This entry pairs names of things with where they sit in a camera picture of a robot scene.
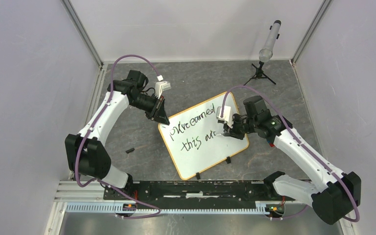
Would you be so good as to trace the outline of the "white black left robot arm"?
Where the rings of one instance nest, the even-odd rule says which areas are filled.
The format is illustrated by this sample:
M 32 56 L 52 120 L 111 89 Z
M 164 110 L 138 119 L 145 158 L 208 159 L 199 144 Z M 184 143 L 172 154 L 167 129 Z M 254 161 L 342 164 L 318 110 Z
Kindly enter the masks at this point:
M 111 81 L 94 116 L 77 134 L 69 134 L 65 139 L 69 169 L 76 177 L 90 176 L 114 186 L 121 199 L 133 196 L 132 176 L 112 165 L 105 143 L 115 122 L 128 106 L 144 111 L 149 120 L 170 124 L 162 93 L 169 90 L 171 84 L 161 75 L 157 78 L 152 95 L 144 92 L 148 78 L 140 71 L 130 70 L 126 79 Z

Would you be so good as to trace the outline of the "black marker cap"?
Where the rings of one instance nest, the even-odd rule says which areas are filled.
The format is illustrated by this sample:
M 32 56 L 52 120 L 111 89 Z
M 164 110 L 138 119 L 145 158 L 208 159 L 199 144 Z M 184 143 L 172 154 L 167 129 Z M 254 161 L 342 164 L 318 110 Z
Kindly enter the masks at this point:
M 133 151 L 135 151 L 135 149 L 134 148 L 130 148 L 130 149 L 126 150 L 125 152 L 126 152 L 126 154 L 129 154 L 129 153 L 131 153 Z

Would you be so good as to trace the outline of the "silver microphone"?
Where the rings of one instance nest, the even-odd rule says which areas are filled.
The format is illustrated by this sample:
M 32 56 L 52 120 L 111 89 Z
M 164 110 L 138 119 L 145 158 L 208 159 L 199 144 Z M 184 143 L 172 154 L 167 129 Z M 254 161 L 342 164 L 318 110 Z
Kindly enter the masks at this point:
M 282 22 L 280 20 L 275 20 L 270 26 L 268 37 L 264 43 L 264 46 L 259 51 L 259 61 L 267 63 L 273 56 L 273 48 L 276 40 L 279 37 L 279 30 Z

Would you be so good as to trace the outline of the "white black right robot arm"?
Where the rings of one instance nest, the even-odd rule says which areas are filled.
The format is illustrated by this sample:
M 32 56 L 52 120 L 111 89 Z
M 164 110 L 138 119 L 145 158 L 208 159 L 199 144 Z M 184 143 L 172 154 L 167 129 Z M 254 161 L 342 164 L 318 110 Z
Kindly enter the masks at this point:
M 285 153 L 309 177 L 294 179 L 277 171 L 266 177 L 263 194 L 270 200 L 289 197 L 311 207 L 327 224 L 340 219 L 358 222 L 361 179 L 355 172 L 345 173 L 311 147 L 281 115 L 272 115 L 264 99 L 253 96 L 244 102 L 245 115 L 235 114 L 225 103 L 217 109 L 217 120 L 223 124 L 223 136 L 243 139 L 246 134 L 261 138 Z

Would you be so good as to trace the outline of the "white whiteboard with yellow frame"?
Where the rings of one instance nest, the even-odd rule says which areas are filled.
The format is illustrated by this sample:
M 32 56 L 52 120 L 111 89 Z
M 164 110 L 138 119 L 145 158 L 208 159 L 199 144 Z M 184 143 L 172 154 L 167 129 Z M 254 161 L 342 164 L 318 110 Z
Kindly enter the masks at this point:
M 158 125 L 182 180 L 193 178 L 248 148 L 247 137 L 238 140 L 214 136 L 223 133 L 223 124 L 217 122 L 216 116 L 217 108 L 222 104 L 231 106 L 234 113 L 238 113 L 233 94 L 221 93 L 171 116 L 170 125 Z

